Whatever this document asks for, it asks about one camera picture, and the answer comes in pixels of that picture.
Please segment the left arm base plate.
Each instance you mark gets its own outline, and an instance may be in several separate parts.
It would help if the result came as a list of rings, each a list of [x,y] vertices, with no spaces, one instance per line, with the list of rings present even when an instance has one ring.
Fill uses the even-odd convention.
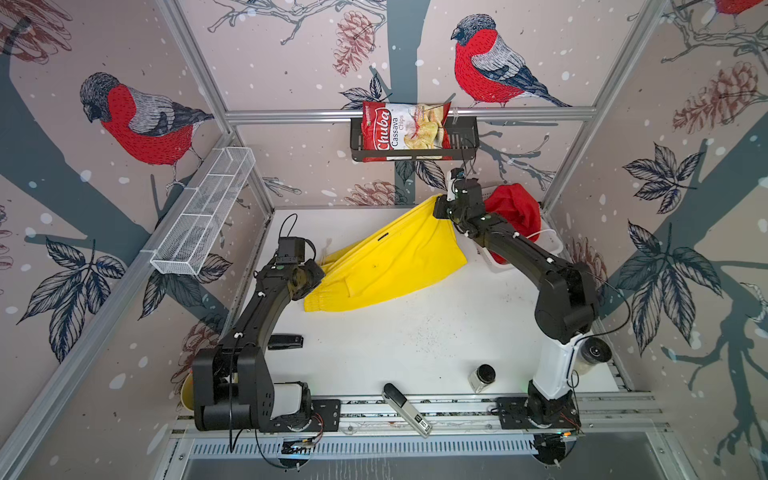
[[[311,408],[270,420],[261,433],[309,434],[337,432],[341,419],[339,399],[312,399]]]

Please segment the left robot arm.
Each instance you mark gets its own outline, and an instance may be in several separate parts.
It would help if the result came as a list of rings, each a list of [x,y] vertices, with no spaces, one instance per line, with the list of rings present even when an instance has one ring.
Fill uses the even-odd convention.
[[[195,356],[191,373],[198,430],[272,433],[312,424],[308,385],[275,384],[265,354],[284,309],[304,299],[324,278],[316,260],[306,257],[306,250],[314,248],[302,237],[279,238],[275,254],[256,273],[254,294],[234,326],[216,346]]]

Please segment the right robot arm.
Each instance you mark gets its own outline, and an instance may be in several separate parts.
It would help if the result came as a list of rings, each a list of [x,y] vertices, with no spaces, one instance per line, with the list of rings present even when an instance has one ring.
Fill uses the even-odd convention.
[[[447,193],[433,216],[449,220],[458,233],[502,257],[538,289],[534,319],[548,338],[527,390],[527,417],[549,427],[572,403],[569,384],[577,352],[597,317],[597,285],[584,263],[573,264],[539,247],[496,213],[485,209],[482,187],[461,168],[450,173]]]

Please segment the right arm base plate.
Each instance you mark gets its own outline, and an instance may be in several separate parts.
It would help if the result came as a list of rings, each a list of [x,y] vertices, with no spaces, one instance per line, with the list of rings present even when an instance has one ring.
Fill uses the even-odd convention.
[[[492,412],[502,430],[581,428],[577,406],[571,393],[557,400],[534,397],[497,397]]]

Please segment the yellow shorts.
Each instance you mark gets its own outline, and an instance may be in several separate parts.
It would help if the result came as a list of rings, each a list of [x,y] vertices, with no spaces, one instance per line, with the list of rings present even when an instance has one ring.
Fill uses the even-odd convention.
[[[435,195],[355,244],[325,256],[306,312],[347,312],[433,286],[467,264],[451,221],[434,216]]]

